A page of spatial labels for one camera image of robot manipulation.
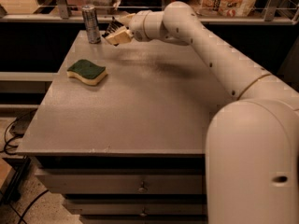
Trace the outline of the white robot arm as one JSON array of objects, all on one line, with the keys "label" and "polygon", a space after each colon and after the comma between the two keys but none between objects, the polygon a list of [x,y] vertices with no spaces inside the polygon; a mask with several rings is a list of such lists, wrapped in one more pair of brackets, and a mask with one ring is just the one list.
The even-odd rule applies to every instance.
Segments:
[{"label": "white robot arm", "polygon": [[186,43],[233,98],[206,136],[209,224],[299,224],[297,91],[209,31],[183,2],[113,20],[104,38]]}]

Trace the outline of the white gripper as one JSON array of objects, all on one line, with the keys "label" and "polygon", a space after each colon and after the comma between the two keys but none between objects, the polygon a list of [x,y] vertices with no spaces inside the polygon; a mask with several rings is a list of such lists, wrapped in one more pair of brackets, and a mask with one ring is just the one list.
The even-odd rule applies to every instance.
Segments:
[{"label": "white gripper", "polygon": [[138,42],[149,42],[150,39],[146,35],[144,22],[150,10],[139,11],[121,16],[119,22],[125,26],[129,25],[129,30],[126,27],[121,27],[116,31],[105,32],[105,40],[114,46],[119,44],[130,43],[134,39]]}]

